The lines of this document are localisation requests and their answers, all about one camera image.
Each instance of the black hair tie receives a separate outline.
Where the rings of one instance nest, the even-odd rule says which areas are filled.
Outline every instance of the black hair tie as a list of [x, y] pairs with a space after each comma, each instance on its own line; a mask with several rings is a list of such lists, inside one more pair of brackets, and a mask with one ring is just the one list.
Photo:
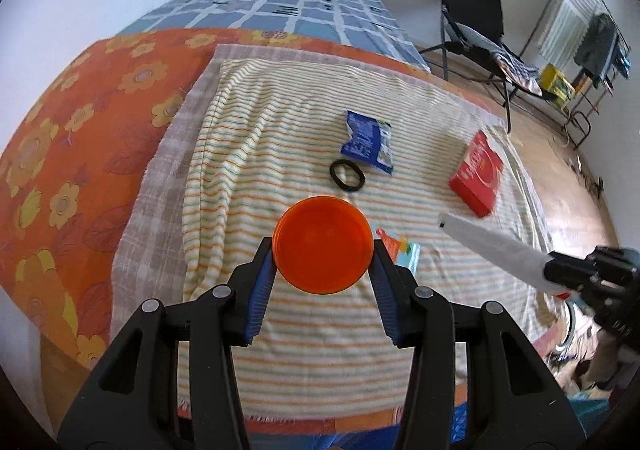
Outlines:
[[[335, 167], [340, 166], [340, 165], [348, 166], [354, 172], [356, 172], [356, 175], [360, 179], [360, 181], [358, 182], [357, 185], [355, 185], [355, 186], [348, 185], [347, 183], [343, 182], [335, 174]], [[364, 173], [362, 173], [362, 170], [360, 170], [360, 167], [358, 165], [356, 165], [356, 163], [354, 163], [353, 161], [351, 161], [349, 159], [338, 159], [337, 161], [334, 161], [333, 163], [331, 163], [331, 166], [329, 167], [329, 175], [334, 180], [334, 182], [338, 186], [340, 186], [340, 188], [343, 189], [345, 192], [357, 192], [359, 189], [361, 189], [364, 186], [364, 181], [365, 181]]]

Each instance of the screw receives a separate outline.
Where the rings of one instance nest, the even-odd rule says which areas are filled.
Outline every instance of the screw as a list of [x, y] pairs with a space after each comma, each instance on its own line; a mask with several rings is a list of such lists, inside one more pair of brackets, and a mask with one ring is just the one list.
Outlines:
[[145, 300], [142, 303], [142, 310], [145, 313], [152, 313], [153, 311], [156, 311], [160, 306], [160, 303], [158, 302], [158, 300], [156, 300], [155, 298], [151, 298], [149, 300]]
[[231, 294], [231, 288], [228, 285], [217, 285], [213, 288], [213, 296], [216, 298], [226, 298]]
[[486, 310], [489, 311], [492, 315], [499, 315], [500, 313], [502, 313], [502, 311], [504, 311], [504, 309], [500, 304], [493, 301], [487, 302], [485, 304], [485, 307], [486, 307]]
[[418, 298], [431, 298], [433, 296], [433, 289], [425, 285], [419, 285], [414, 289], [414, 293]]

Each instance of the black folding chair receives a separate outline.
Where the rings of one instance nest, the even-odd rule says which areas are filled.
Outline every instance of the black folding chair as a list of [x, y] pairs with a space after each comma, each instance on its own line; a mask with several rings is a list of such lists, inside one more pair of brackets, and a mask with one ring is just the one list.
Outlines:
[[[449, 34], [453, 32], [457, 40], [446, 40], [446, 24], [448, 24], [447, 31]], [[502, 24], [502, 4], [500, 0], [442, 0], [442, 14], [440, 16], [440, 39], [442, 42], [434, 47], [422, 49], [419, 52], [423, 54], [425, 52], [442, 50], [442, 65], [426, 58], [425, 61], [441, 67], [444, 70], [445, 80], [449, 80], [449, 71], [451, 71], [466, 80], [477, 81], [478, 83], [493, 83], [498, 90], [502, 89], [504, 91], [504, 103], [502, 106], [507, 111], [507, 132], [510, 132], [511, 101], [507, 83], [513, 83], [513, 81], [508, 80], [487, 49], [479, 48], [478, 46], [468, 43], [465, 33], [460, 30], [459, 25], [470, 27], [494, 44], [506, 48], [502, 43], [504, 27]], [[452, 54], [465, 56], [479, 67], [487, 70], [491, 74], [490, 77], [469, 78], [449, 68], [447, 65], [447, 51]]]

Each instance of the blue snack packet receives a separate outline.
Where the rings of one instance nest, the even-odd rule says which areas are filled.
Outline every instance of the blue snack packet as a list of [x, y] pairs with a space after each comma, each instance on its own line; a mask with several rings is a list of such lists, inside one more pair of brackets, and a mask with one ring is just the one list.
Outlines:
[[347, 110], [347, 132], [349, 140], [340, 148], [342, 155], [393, 173], [389, 123]]

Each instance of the beige fabric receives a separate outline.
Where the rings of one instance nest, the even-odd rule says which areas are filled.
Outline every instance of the beige fabric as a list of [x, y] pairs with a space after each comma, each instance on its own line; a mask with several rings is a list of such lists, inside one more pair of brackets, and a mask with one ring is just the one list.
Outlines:
[[[156, 155], [147, 165], [140, 193], [118, 245], [111, 268], [112, 340], [147, 298], [156, 297], [165, 305], [182, 300], [186, 274], [181, 229], [184, 187], [204, 115], [218, 88], [218, 64], [221, 60], [233, 58], [351, 65], [396, 77], [406, 83], [430, 86], [405, 74], [341, 56], [283, 47], [218, 45], [213, 59], [189, 91]], [[467, 112], [481, 117], [490, 116], [475, 105], [460, 101]], [[501, 123], [495, 116], [490, 116], [490, 119], [492, 123]]]
[[[534, 340], [554, 320], [535, 290], [439, 231], [440, 211], [469, 215], [447, 179], [476, 131], [495, 116], [428, 83], [409, 84], [349, 65], [222, 62], [220, 85], [196, 143], [183, 214], [184, 298], [226, 281], [249, 261], [284, 211], [310, 195], [348, 199], [370, 223], [419, 242], [417, 280], [452, 301], [505, 305]], [[395, 172], [364, 168], [365, 188], [340, 191], [328, 166], [347, 139], [346, 109], [392, 124]], [[495, 213], [484, 219], [538, 249], [550, 237], [522, 163], [501, 126], [485, 129], [506, 154]], [[178, 369], [188, 400], [188, 353]], [[254, 345], [234, 350], [246, 415], [324, 419], [404, 401], [411, 351], [385, 337], [368, 277], [329, 296], [300, 292], [281, 276]], [[457, 355], [459, 376], [463, 353]]]

